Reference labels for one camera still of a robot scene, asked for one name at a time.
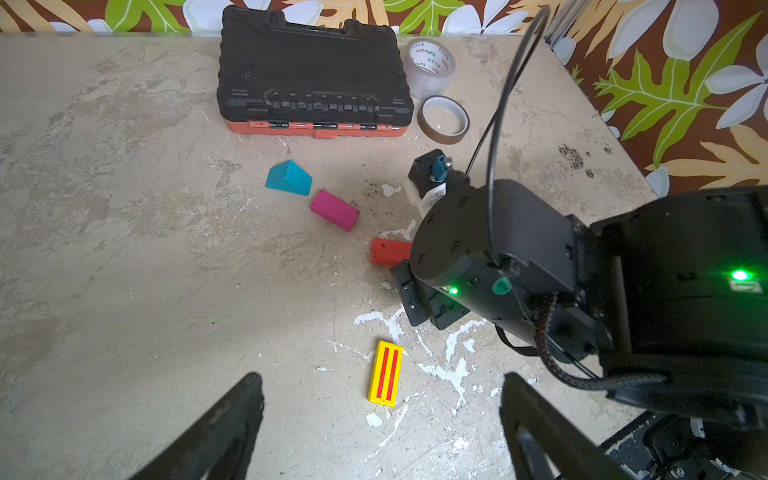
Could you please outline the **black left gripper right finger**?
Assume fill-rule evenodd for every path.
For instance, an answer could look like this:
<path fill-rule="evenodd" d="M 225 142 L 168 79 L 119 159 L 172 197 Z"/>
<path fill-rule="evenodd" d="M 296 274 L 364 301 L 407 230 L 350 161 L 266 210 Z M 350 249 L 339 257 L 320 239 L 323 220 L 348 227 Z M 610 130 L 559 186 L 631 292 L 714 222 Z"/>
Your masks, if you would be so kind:
<path fill-rule="evenodd" d="M 618 465 L 516 373 L 507 373 L 500 421 L 517 479 L 616 479 Z"/>

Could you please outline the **yellow striped block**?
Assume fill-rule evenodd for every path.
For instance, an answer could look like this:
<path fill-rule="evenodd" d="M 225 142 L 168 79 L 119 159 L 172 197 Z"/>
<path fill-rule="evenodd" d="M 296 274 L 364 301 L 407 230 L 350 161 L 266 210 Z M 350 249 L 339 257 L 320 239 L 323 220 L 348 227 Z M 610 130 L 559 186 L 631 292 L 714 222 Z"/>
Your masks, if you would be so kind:
<path fill-rule="evenodd" d="M 401 346 L 384 340 L 377 343 L 367 395 L 369 402 L 391 408 L 396 406 L 403 359 Z"/>

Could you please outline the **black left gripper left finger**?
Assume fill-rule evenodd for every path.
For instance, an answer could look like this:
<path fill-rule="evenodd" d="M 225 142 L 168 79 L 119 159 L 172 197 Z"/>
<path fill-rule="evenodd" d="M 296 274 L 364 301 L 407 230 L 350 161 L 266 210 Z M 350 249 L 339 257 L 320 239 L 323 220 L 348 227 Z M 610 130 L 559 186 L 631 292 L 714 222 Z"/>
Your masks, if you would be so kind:
<path fill-rule="evenodd" d="M 246 374 L 134 479 L 244 479 L 264 411 L 262 377 Z"/>

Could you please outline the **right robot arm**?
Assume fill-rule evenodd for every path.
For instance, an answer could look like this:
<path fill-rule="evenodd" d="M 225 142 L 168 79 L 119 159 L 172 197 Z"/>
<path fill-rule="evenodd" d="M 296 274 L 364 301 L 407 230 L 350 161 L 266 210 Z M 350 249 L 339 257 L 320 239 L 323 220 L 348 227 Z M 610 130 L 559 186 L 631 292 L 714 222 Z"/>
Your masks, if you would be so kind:
<path fill-rule="evenodd" d="M 512 180 L 457 184 L 392 273 L 412 325 L 475 313 L 565 385 L 641 410 L 595 447 L 508 375 L 501 414 L 518 476 L 766 476 L 765 187 L 585 225 Z"/>

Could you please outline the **red block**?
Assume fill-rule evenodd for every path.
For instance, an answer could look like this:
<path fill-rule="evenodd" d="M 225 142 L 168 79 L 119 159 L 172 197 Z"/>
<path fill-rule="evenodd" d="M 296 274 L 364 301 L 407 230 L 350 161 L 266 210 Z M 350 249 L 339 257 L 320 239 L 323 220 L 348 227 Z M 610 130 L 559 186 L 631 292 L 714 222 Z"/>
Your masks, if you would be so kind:
<path fill-rule="evenodd" d="M 394 266 L 411 256 L 412 244 L 409 242 L 375 238 L 371 244 L 371 263 L 374 265 Z"/>

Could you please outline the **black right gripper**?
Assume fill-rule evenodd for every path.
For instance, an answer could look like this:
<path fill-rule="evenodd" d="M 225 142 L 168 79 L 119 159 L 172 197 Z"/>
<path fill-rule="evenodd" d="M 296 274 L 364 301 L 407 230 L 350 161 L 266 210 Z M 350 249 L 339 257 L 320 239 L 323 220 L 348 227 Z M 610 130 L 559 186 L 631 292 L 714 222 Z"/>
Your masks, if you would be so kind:
<path fill-rule="evenodd" d="M 470 310 L 441 291 L 418 280 L 410 269 L 410 262 L 403 260 L 390 268 L 395 290 L 413 327 L 426 322 L 438 330 L 445 330 Z"/>

